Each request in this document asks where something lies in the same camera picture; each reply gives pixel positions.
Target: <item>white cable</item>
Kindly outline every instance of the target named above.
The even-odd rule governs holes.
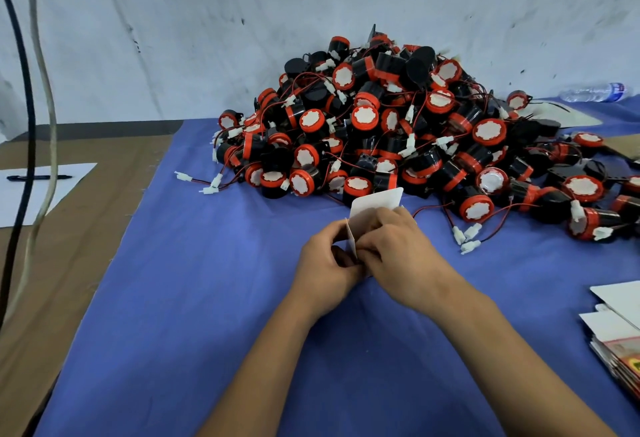
[[[47,65],[44,61],[42,54],[42,45],[40,44],[40,29],[38,28],[38,0],[29,0],[29,21],[31,27],[31,40],[33,42],[33,50],[36,54],[36,60],[38,62],[38,69],[40,70],[40,77],[42,79],[42,86],[44,88],[44,94],[47,98],[47,109],[49,110],[49,155],[51,161],[51,177],[49,179],[49,186],[47,188],[47,194],[44,197],[40,211],[36,216],[36,220],[33,222],[29,238],[27,239],[27,247],[24,251],[24,266],[22,268],[22,275],[18,287],[15,289],[15,295],[9,302],[4,321],[8,321],[20,301],[24,289],[29,281],[29,275],[31,273],[31,264],[33,262],[33,251],[36,247],[36,238],[40,231],[40,225],[44,220],[44,216],[49,211],[51,206],[51,200],[56,192],[56,186],[58,184],[58,129],[56,128],[56,107],[53,102],[53,94],[51,92],[51,83],[49,81],[49,74],[47,72]]]

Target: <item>blue tablecloth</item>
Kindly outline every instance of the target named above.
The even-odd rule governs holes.
[[[640,132],[640,96],[578,108],[605,121],[589,131]],[[323,197],[269,200],[247,184],[203,196],[199,185],[177,181],[174,171],[215,175],[215,130],[215,120],[194,120],[175,135],[78,329],[37,437],[194,434],[289,288],[300,247],[348,216]],[[405,196],[403,204],[424,201]],[[513,214],[462,256],[441,212],[422,212],[418,222],[615,432],[638,435],[637,408],[589,350],[578,318],[596,303],[589,286],[639,277],[638,241],[579,242]],[[373,279],[311,330],[280,428],[283,436],[501,434],[436,325]]]

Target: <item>right hand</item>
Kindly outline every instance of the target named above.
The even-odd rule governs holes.
[[[356,254],[396,302],[430,317],[452,290],[468,285],[404,207],[378,208]]]

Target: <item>forearm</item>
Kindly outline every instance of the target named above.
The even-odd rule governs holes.
[[[447,297],[432,317],[508,435],[614,435],[540,359],[491,299],[466,283]]]
[[[197,437],[274,436],[315,321],[293,298],[277,307]]]

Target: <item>hand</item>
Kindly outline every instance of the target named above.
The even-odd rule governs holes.
[[[430,317],[453,288],[468,285],[404,207],[378,208],[356,253],[393,299]]]
[[[312,323],[332,311],[364,277],[356,265],[333,243],[347,238],[347,220],[334,221],[313,235],[302,247],[296,275],[287,295],[300,303]]]

